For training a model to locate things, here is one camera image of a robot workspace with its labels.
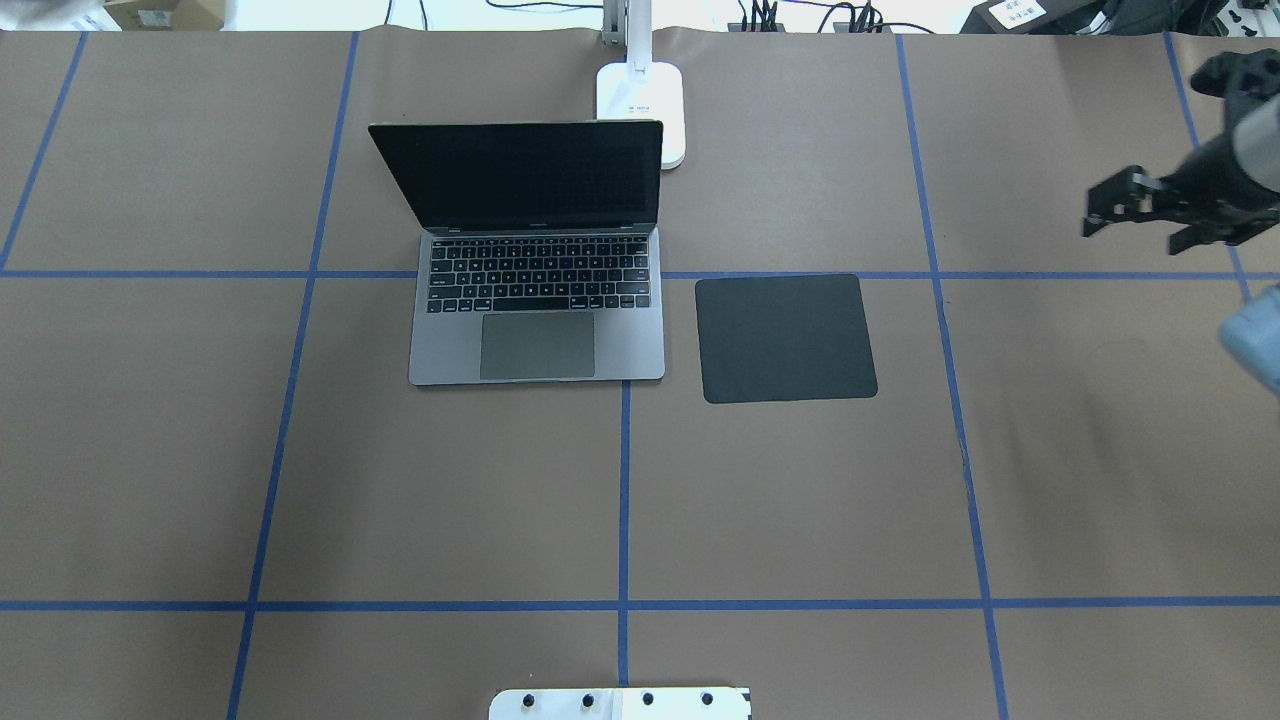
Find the laptop key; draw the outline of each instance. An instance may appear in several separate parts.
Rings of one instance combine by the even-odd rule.
[[[568,310],[567,297],[495,297],[493,309],[498,313],[518,310]]]

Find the light blue object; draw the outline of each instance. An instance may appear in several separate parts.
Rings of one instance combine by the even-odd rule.
[[[1280,396],[1280,286],[1228,318],[1217,336],[1244,369]]]

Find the trackpad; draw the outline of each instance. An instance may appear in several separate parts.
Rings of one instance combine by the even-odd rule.
[[[480,379],[593,375],[594,313],[509,313],[484,316]]]

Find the cardboard box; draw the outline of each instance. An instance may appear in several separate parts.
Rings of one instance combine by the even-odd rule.
[[[114,0],[102,5],[120,29],[221,29],[224,0]]]

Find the black box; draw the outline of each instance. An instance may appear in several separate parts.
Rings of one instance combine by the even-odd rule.
[[[988,0],[969,10],[960,32],[1062,35],[1089,24],[1102,5],[1102,0]]]

